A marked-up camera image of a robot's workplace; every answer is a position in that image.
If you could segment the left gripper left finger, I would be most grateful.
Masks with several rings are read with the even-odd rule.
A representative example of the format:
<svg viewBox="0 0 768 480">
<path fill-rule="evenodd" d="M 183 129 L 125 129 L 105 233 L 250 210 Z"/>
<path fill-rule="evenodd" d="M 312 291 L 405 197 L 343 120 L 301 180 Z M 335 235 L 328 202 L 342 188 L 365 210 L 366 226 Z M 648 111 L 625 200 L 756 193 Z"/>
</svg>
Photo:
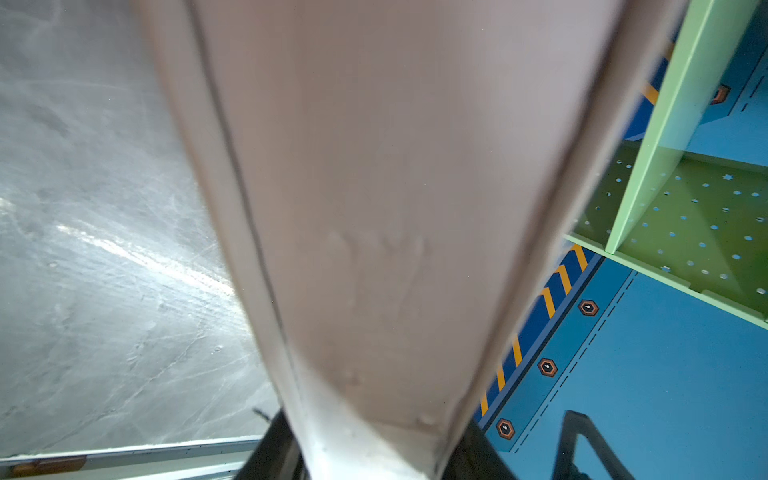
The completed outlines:
<svg viewBox="0 0 768 480">
<path fill-rule="evenodd" d="M 298 441 L 284 412 L 279 410 L 253 454 L 235 475 L 235 479 L 305 478 L 306 465 Z"/>
</svg>

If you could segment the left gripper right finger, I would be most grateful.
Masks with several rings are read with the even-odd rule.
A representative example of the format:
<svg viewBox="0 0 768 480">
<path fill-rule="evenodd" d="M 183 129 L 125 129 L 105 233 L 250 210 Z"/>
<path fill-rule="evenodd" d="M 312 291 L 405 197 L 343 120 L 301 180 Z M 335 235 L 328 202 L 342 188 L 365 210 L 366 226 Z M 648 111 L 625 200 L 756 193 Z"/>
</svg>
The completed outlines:
<svg viewBox="0 0 768 480">
<path fill-rule="evenodd" d="M 443 472 L 444 480 L 514 480 L 482 429 L 473 421 L 468 425 Z"/>
</svg>

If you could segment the white LOVER book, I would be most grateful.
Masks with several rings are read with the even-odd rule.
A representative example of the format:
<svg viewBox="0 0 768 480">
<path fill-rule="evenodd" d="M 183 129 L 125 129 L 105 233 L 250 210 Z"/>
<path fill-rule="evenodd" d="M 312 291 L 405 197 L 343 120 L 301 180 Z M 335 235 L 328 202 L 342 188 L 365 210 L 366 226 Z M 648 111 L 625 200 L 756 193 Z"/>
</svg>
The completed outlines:
<svg viewBox="0 0 768 480">
<path fill-rule="evenodd" d="M 142 1 L 314 479 L 437 479 L 682 1 Z"/>
</svg>

